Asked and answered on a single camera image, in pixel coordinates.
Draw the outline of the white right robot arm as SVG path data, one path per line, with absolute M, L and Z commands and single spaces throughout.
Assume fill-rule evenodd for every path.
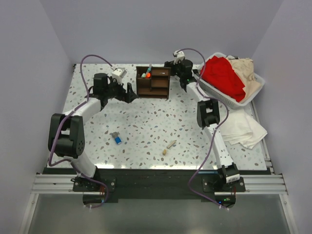
M 199 86 L 200 78 L 195 79 L 192 75 L 193 63 L 184 59 L 178 63 L 174 61 L 166 61 L 165 67 L 171 69 L 171 76 L 177 76 L 180 86 L 184 91 L 191 91 L 198 99 L 196 120 L 198 126 L 207 134 L 210 139 L 210 146 L 204 161 L 196 171 L 199 172 L 208 160 L 211 153 L 214 153 L 217 173 L 217 186 L 220 190 L 227 192 L 233 186 L 234 182 L 240 180 L 240 173 L 234 160 L 230 156 L 225 142 L 222 138 L 220 127 L 229 117 L 229 109 L 226 108 L 226 116 L 221 120 L 219 112 L 219 103 L 222 101 L 207 96 Z

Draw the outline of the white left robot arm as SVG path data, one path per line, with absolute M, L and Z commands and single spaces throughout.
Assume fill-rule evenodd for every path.
M 101 112 L 110 99 L 131 103 L 137 98 L 131 83 L 128 82 L 124 88 L 118 77 L 98 73 L 94 75 L 93 82 L 93 87 L 87 90 L 86 99 L 82 103 L 66 113 L 51 116 L 48 137 L 48 165 L 53 167 L 68 161 L 78 176 L 85 178 L 83 184 L 89 191 L 98 190 L 101 179 L 95 176 L 97 167 L 84 150 L 85 123 Z

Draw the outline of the blue pen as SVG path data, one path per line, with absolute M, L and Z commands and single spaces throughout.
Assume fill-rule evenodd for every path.
M 198 174 L 218 174 L 217 171 L 199 171 Z

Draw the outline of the brown wooden desk organizer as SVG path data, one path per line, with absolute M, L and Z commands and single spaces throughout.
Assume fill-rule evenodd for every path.
M 169 98 L 170 75 L 169 67 L 151 67 L 149 76 L 144 78 L 149 66 L 136 67 L 136 93 L 139 98 Z

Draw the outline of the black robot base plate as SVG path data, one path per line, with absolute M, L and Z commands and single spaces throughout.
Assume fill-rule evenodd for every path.
M 44 175 L 71 175 L 67 182 L 73 192 L 83 192 L 84 205 L 117 203 L 120 199 L 201 199 L 229 207 L 237 192 L 245 192 L 243 178 L 224 184 L 218 174 L 194 170 L 98 169 L 95 178 L 79 177 L 73 169 L 45 168 Z

